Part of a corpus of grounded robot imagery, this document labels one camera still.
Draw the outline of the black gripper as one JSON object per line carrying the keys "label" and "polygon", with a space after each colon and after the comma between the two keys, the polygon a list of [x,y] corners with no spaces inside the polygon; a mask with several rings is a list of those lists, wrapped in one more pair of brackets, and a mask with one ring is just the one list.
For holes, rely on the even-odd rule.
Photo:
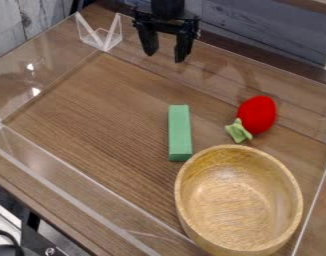
{"label": "black gripper", "polygon": [[133,7],[133,27],[137,30],[144,53],[152,56],[159,49],[157,33],[176,35],[175,62],[191,53],[193,39],[199,37],[196,14],[185,10],[184,0],[149,0]]}

